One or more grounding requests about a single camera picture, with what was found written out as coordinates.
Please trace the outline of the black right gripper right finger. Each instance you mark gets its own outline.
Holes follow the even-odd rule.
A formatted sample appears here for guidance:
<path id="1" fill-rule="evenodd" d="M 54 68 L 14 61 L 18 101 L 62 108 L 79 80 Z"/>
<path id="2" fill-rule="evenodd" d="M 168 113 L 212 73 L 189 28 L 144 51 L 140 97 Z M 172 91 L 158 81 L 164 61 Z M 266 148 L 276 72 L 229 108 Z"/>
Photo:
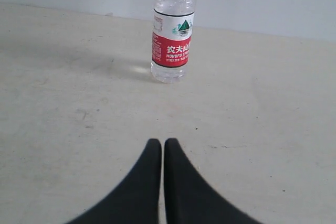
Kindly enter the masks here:
<path id="1" fill-rule="evenodd" d="M 175 138 L 164 144 L 164 200 L 167 223 L 259 223 L 207 183 Z"/>

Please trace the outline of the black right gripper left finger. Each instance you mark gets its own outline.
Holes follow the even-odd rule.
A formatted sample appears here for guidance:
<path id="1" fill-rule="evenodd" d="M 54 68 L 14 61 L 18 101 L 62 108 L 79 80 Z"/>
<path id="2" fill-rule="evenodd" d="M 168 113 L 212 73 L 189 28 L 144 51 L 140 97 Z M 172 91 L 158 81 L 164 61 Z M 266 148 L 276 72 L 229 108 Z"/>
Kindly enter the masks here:
<path id="1" fill-rule="evenodd" d="M 159 223 L 162 146 L 150 139 L 139 159 L 103 200 L 70 223 Z"/>

